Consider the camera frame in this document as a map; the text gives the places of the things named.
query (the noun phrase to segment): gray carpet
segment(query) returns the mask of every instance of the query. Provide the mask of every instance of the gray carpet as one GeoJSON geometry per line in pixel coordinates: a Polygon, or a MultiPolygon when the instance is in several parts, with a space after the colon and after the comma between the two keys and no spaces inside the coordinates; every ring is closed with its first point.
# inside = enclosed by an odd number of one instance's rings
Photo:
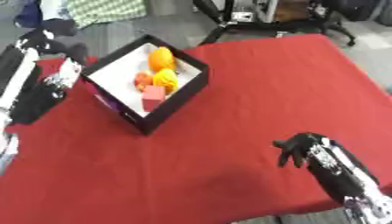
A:
{"type": "MultiPolygon", "coordinates": [[[[92,25],[72,38],[62,38],[71,45],[76,42],[87,44],[90,55],[102,57],[113,52],[142,35],[148,33],[178,47],[196,46],[213,28],[214,24],[200,13],[192,13],[191,1],[183,0],[149,0],[151,16],[123,21],[113,24],[92,25]]],[[[0,6],[0,49],[25,33],[12,24],[12,16],[18,11],[15,4],[0,6]]],[[[346,40],[339,34],[331,33],[331,40],[341,48],[341,51],[362,69],[380,87],[392,87],[392,28],[378,25],[374,22],[349,23],[346,27],[358,36],[358,45],[353,48],[344,46],[346,40]]],[[[228,34],[220,41],[235,41],[238,39],[259,39],[268,37],[270,33],[237,33],[228,34]]],[[[285,224],[306,223],[347,223],[340,209],[323,213],[304,215],[283,215],[285,224]]],[[[243,221],[246,224],[272,224],[272,217],[243,221]]]]}

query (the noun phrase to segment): orange fruit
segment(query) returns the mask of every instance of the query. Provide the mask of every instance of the orange fruit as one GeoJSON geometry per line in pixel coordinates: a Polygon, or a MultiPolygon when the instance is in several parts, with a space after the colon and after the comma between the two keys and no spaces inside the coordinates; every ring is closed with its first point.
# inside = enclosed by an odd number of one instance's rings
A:
{"type": "Polygon", "coordinates": [[[179,79],[173,70],[164,68],[153,77],[154,86],[164,87],[166,94],[170,94],[179,87],[179,79]]]}
{"type": "Polygon", "coordinates": [[[148,59],[150,69],[154,72],[159,72],[164,68],[175,70],[175,59],[169,48],[161,46],[154,50],[148,59]]]}

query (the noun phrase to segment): red cube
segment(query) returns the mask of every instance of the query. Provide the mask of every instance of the red cube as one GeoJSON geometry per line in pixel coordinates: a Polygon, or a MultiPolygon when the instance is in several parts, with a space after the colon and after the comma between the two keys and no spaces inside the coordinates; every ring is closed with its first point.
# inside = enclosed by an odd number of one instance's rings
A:
{"type": "Polygon", "coordinates": [[[143,108],[146,112],[151,112],[165,100],[165,88],[147,86],[143,92],[143,108]]]}

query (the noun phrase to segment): checkered cloth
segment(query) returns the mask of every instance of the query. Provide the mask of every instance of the checkered cloth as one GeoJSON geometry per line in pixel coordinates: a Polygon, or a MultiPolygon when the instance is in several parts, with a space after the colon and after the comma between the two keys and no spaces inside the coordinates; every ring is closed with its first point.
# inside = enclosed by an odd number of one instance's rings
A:
{"type": "Polygon", "coordinates": [[[146,15],[144,0],[67,0],[66,7],[79,28],[146,15]]]}

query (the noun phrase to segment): red tablecloth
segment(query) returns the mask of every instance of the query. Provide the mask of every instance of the red tablecloth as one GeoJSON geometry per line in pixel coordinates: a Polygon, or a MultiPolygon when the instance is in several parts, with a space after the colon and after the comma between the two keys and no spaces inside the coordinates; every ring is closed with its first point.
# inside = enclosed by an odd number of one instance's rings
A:
{"type": "Polygon", "coordinates": [[[80,83],[15,128],[20,155],[0,178],[1,222],[213,224],[334,207],[306,169],[277,168],[271,141],[300,131],[339,140],[392,192],[392,102],[327,39],[188,52],[211,66],[210,85],[152,136],[80,83]]]}

